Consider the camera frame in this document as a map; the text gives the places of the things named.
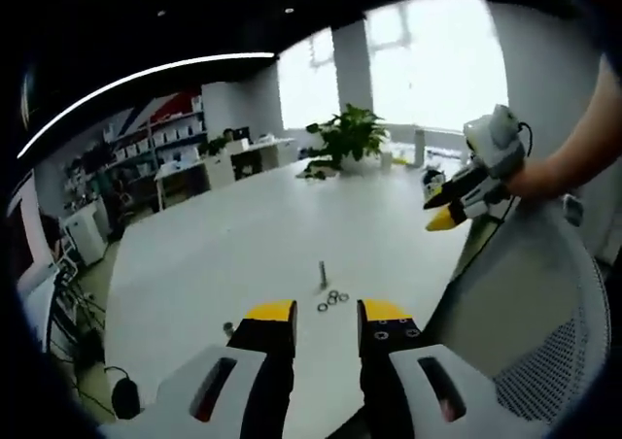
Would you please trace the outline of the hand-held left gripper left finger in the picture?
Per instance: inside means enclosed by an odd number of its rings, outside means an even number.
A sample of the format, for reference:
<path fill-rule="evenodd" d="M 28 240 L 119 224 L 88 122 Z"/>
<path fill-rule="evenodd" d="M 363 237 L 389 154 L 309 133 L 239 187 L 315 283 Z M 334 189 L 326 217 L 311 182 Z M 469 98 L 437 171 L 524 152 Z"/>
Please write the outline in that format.
<path fill-rule="evenodd" d="M 258 305 L 224 346 L 212 345 L 158 387 L 131 420 L 100 426 L 104 438 L 280 438 L 294 386 L 297 306 Z"/>

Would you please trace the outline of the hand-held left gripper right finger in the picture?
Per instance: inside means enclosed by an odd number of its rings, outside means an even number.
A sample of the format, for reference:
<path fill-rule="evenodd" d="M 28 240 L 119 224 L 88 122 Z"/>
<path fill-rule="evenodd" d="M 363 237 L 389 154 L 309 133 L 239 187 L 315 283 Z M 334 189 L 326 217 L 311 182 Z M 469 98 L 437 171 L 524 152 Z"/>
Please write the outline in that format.
<path fill-rule="evenodd" d="M 386 300 L 357 303 L 363 414 L 373 438 L 542 438 L 501 406 L 494 383 Z"/>

